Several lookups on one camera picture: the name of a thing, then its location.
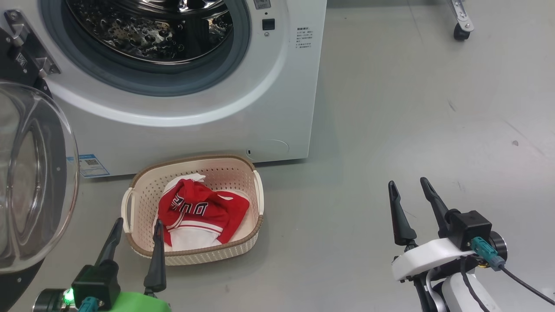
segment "basket handle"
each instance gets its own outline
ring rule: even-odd
[[[127,221],[127,204],[129,198],[131,197],[131,227],[129,227],[129,222]],[[133,220],[135,219],[135,191],[133,188],[129,188],[125,191],[122,199],[122,218],[123,218],[123,231],[126,233],[133,232]]]
[[[264,188],[262,187],[262,179],[260,179],[260,174],[258,171],[253,170],[254,173],[254,187],[256,189],[256,197],[258,199],[258,213],[259,215],[264,214]]]

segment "floor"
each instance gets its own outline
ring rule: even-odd
[[[259,168],[266,218],[252,251],[168,268],[159,297],[174,311],[420,311],[413,286],[392,280],[402,247],[387,182],[422,244],[437,238],[422,176],[450,208],[488,218],[507,267],[552,293],[555,2],[465,6],[476,31],[464,43],[446,6],[329,10],[310,158]],[[83,181],[65,237],[13,311],[96,260],[129,180]],[[143,291],[148,261],[124,239],[115,259],[122,289]],[[551,309],[502,273],[477,277],[503,311]]]

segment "brown rim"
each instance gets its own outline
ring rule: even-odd
[[[207,159],[218,159],[218,158],[237,159],[237,160],[240,160],[240,161],[244,162],[245,164],[249,165],[250,169],[252,169],[253,171],[256,170],[256,168],[254,167],[252,162],[250,162],[250,161],[248,161],[245,158],[240,157],[240,156],[235,156],[235,155],[201,155],[201,156],[194,156],[194,157],[188,157],[188,158],[183,158],[183,159],[178,159],[178,160],[172,160],[172,161],[169,161],[169,162],[159,163],[159,164],[156,164],[156,165],[152,165],[148,168],[145,168],[145,169],[141,170],[139,173],[137,173],[135,175],[135,177],[131,181],[130,187],[135,188],[135,185],[137,184],[137,181],[142,176],[144,176],[145,173],[147,173],[148,171],[151,171],[153,169],[156,169],[156,168],[165,167],[167,165],[175,165],[175,164],[179,164],[179,163],[192,162],[194,160],[207,160]]]
[[[230,243],[220,245],[220,246],[214,246],[214,247],[184,250],[184,251],[168,251],[168,252],[164,253],[164,255],[166,257],[169,257],[169,256],[188,256],[188,255],[194,255],[194,254],[209,253],[209,252],[218,251],[218,250],[222,250],[222,249],[235,247],[235,246],[244,244],[247,241],[251,240],[258,233],[258,231],[260,230],[260,227],[262,226],[263,221],[264,221],[264,217],[262,215],[259,216],[258,217],[258,222],[257,222],[256,226],[254,227],[254,230],[252,232],[250,232],[250,234],[247,235],[243,239],[232,241]],[[131,245],[131,247],[136,252],[138,252],[139,254],[141,254],[143,256],[152,257],[152,251],[147,251],[147,250],[144,250],[143,248],[139,247],[139,245],[137,245],[135,243],[135,241],[133,240],[133,237],[132,237],[131,233],[126,233],[125,236],[127,237],[127,241],[129,241],[129,244]]]

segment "green light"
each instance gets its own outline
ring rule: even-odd
[[[64,293],[64,301],[66,304],[74,303],[75,297],[73,296],[73,288],[70,288]]]

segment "black cable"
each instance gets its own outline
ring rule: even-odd
[[[555,301],[553,301],[553,299],[550,299],[549,297],[545,296],[544,294],[540,293],[538,290],[536,290],[534,287],[526,284],[525,282],[523,282],[520,278],[516,277],[514,274],[512,274],[509,270],[507,270],[505,268],[504,265],[501,266],[501,270],[503,270],[503,272],[505,272],[505,274],[509,275],[510,278],[512,278],[513,280],[515,280],[517,283],[521,284],[522,286],[524,286],[526,289],[528,289],[529,291],[535,293],[536,295],[538,295],[540,298],[542,298],[543,300],[549,302],[552,305],[555,305]]]
[[[468,291],[470,292],[470,295],[474,298],[474,300],[476,300],[476,302],[478,303],[478,305],[480,306],[482,311],[490,312],[486,308],[484,303],[480,300],[480,298],[478,298],[478,295],[476,295],[476,293],[474,292],[474,289],[470,285],[470,281],[468,280],[468,276],[466,276],[466,257],[463,257],[461,259],[461,275],[462,275],[462,280],[465,282],[465,285],[468,288]]]

